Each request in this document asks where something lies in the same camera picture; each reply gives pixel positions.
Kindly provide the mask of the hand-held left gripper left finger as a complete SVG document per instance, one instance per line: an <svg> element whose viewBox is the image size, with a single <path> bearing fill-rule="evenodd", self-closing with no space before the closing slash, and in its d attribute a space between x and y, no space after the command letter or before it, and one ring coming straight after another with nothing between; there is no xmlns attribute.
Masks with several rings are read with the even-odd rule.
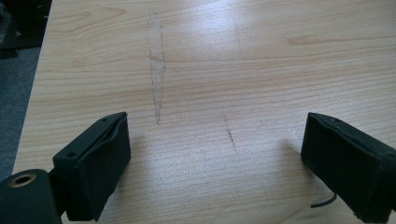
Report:
<svg viewBox="0 0 396 224"><path fill-rule="evenodd" d="M130 159L127 114L97 120L52 158L58 212L71 221L97 221Z"/></svg>

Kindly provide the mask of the black equipment base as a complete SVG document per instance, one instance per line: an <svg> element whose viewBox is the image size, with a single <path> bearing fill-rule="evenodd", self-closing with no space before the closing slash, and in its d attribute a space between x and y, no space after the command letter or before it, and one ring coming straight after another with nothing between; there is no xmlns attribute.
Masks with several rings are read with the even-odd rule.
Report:
<svg viewBox="0 0 396 224"><path fill-rule="evenodd" d="M0 0L10 15L0 42L0 60L18 56L19 49L42 45L52 0Z"/></svg>

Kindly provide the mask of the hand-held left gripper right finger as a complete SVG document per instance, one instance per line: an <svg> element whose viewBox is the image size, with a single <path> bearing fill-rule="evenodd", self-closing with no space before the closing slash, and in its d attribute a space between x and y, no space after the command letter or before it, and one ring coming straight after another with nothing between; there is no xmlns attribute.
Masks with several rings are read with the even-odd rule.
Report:
<svg viewBox="0 0 396 224"><path fill-rule="evenodd" d="M396 211L396 149L330 116L310 113L303 163L368 223L386 223Z"/></svg>

